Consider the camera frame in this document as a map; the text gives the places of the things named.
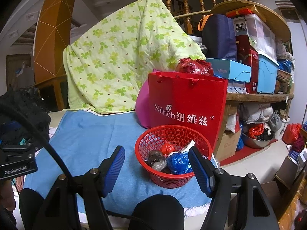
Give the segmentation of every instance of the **red carpet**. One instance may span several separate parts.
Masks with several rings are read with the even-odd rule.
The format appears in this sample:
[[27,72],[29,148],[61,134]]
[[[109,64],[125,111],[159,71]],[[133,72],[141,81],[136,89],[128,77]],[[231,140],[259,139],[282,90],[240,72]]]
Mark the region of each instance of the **red carpet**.
[[259,151],[259,150],[262,150],[262,149],[253,149],[253,148],[250,148],[250,147],[247,147],[247,146],[244,145],[242,150],[239,150],[233,156],[228,157],[227,159],[225,159],[223,161],[220,161],[220,165],[224,166],[224,165],[227,165],[227,164],[230,164],[230,163],[234,163],[234,162],[241,160],[241,159],[243,159],[243,158]]

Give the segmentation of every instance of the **navy blue bag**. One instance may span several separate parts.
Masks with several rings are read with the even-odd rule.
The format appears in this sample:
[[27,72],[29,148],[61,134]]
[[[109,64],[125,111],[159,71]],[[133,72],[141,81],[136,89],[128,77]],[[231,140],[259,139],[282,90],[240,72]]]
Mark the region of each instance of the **navy blue bag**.
[[207,15],[198,24],[203,31],[202,45],[208,48],[207,58],[237,61],[237,45],[233,19],[225,15]]

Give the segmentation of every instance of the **blue gripper pad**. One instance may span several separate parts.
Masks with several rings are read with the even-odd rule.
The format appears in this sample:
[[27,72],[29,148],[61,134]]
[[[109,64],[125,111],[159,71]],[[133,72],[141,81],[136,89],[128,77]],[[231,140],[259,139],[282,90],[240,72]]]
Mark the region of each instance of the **blue gripper pad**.
[[125,149],[122,146],[117,146],[111,157],[104,159],[99,166],[102,175],[104,175],[103,197],[112,192],[124,160]]
[[195,146],[189,150],[188,157],[201,191],[211,198],[213,196],[214,174],[207,162],[212,166],[213,164],[204,159]]

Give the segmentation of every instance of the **pink pillow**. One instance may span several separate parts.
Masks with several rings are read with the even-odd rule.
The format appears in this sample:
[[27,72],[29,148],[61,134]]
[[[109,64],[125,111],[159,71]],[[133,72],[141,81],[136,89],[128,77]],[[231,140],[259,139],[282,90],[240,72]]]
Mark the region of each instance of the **pink pillow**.
[[142,85],[139,95],[135,102],[135,113],[140,121],[140,125],[144,128],[151,128],[150,126],[150,117],[149,117],[149,87],[148,79]]

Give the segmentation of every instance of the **blue storage box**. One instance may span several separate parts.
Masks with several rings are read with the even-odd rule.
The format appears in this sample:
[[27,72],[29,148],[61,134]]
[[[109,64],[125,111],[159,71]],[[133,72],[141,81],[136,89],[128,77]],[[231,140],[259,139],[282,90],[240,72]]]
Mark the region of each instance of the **blue storage box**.
[[259,54],[258,93],[272,94],[275,90],[279,64],[262,51]]
[[206,61],[211,63],[214,75],[247,83],[251,81],[250,66],[226,59],[206,59]]

